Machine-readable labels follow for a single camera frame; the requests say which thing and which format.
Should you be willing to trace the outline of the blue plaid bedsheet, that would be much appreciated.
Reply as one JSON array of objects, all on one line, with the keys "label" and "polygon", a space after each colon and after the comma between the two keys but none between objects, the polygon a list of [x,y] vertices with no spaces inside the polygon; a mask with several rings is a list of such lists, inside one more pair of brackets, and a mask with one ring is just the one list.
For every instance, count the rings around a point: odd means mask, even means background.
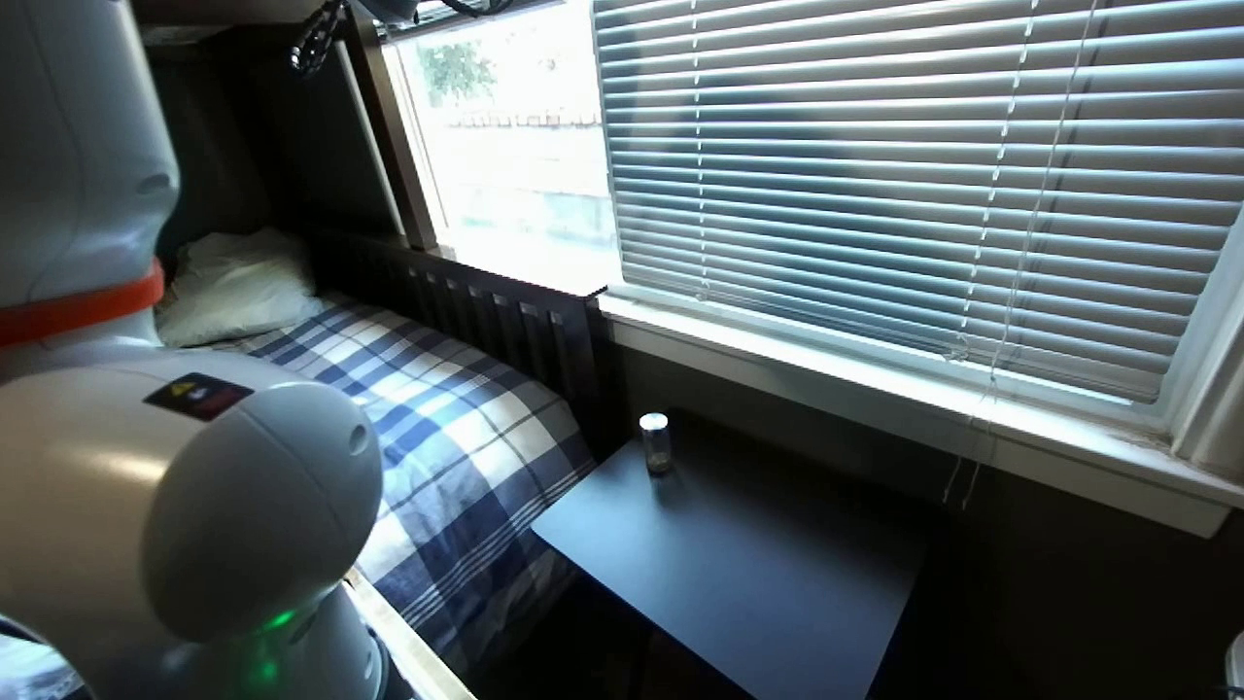
[{"label": "blue plaid bedsheet", "polygon": [[532,523],[595,467],[569,403],[514,367],[342,293],[226,339],[369,417],[383,496],[357,568],[458,675],[519,647],[573,578]]}]

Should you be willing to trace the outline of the dark wooden bed frame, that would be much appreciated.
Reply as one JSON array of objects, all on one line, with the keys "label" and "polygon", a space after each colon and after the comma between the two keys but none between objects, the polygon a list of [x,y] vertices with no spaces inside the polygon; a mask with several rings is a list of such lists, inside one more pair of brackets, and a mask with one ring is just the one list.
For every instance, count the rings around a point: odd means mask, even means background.
[{"label": "dark wooden bed frame", "polygon": [[[184,245],[209,233],[255,233],[260,214],[271,214],[277,230],[306,245],[320,298],[342,293],[458,338],[541,382],[581,421],[600,395],[586,297],[432,247],[415,177],[399,173],[415,165],[411,96],[398,53],[377,29],[348,19],[323,70],[307,80],[289,67],[289,25],[210,37],[195,26],[187,39],[148,25],[141,34],[183,178],[159,242],[173,279]],[[592,455],[591,435],[578,430]],[[518,647],[458,675],[360,571],[355,584],[382,608],[392,655],[414,663],[412,683],[458,700],[547,700],[503,678]]]}]

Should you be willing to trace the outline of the white pillow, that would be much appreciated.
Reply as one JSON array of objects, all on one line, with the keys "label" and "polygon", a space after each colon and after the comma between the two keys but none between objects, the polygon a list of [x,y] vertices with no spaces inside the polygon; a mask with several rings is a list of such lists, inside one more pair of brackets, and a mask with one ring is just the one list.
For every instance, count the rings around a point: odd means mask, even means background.
[{"label": "white pillow", "polygon": [[275,228],[209,233],[180,249],[156,332],[170,347],[215,344],[307,322],[323,307],[296,236]]}]

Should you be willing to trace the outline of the white window blind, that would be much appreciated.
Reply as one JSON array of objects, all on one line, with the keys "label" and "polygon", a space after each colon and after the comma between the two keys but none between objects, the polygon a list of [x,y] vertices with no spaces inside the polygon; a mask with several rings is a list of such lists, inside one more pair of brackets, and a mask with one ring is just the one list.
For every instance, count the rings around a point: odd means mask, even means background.
[{"label": "white window blind", "polygon": [[626,283],[1154,403],[1244,208],[1244,0],[593,0]]}]

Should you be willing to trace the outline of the window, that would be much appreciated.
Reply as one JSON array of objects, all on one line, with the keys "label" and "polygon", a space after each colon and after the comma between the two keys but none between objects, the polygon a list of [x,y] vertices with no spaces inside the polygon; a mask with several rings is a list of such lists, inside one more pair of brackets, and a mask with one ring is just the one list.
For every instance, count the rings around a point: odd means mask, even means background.
[{"label": "window", "polygon": [[458,262],[605,288],[631,353],[1209,537],[1244,515],[1244,208],[1157,402],[1003,375],[626,283],[593,0],[448,0],[382,34],[414,114],[414,201]]}]

